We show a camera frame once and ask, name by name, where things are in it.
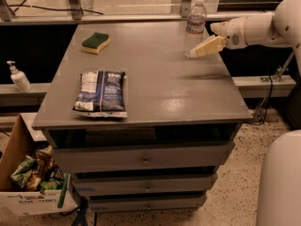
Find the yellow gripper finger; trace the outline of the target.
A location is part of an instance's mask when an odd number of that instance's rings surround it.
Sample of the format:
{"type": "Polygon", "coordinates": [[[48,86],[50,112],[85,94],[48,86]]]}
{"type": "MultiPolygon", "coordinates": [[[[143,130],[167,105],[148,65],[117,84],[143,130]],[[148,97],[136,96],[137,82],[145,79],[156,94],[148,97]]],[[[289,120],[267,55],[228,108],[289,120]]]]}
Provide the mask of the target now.
{"type": "Polygon", "coordinates": [[[227,45],[225,38],[212,35],[188,52],[189,58],[204,57],[222,51],[227,45]]]}
{"type": "Polygon", "coordinates": [[[226,36],[227,35],[227,22],[220,22],[220,23],[212,23],[210,24],[211,30],[218,36],[226,36]]]}

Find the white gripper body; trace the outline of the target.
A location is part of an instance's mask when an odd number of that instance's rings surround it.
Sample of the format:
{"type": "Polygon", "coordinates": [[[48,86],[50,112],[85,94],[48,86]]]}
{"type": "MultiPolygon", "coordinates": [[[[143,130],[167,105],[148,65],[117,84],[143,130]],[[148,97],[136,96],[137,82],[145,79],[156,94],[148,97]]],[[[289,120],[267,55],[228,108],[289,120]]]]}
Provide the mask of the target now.
{"type": "Polygon", "coordinates": [[[222,22],[220,35],[226,39],[228,49],[246,48],[246,17],[222,22]]]}

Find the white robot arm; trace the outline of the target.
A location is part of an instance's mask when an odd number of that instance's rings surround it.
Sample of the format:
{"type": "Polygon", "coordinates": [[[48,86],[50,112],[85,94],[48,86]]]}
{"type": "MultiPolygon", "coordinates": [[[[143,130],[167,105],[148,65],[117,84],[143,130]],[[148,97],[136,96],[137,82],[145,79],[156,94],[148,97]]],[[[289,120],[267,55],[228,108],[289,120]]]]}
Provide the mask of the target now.
{"type": "Polygon", "coordinates": [[[273,12],[212,23],[210,29],[212,36],[188,49],[187,57],[219,53],[232,75],[262,75],[290,48],[301,70],[301,0],[283,0],[273,12]]]}

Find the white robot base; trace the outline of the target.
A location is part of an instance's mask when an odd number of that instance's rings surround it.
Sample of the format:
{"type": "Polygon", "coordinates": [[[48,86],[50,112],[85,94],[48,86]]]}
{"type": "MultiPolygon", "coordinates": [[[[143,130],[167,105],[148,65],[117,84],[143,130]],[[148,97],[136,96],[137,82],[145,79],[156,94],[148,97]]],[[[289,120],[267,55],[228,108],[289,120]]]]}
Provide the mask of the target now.
{"type": "Polygon", "coordinates": [[[301,130],[278,137],[263,159],[256,226],[301,226],[301,130]]]}

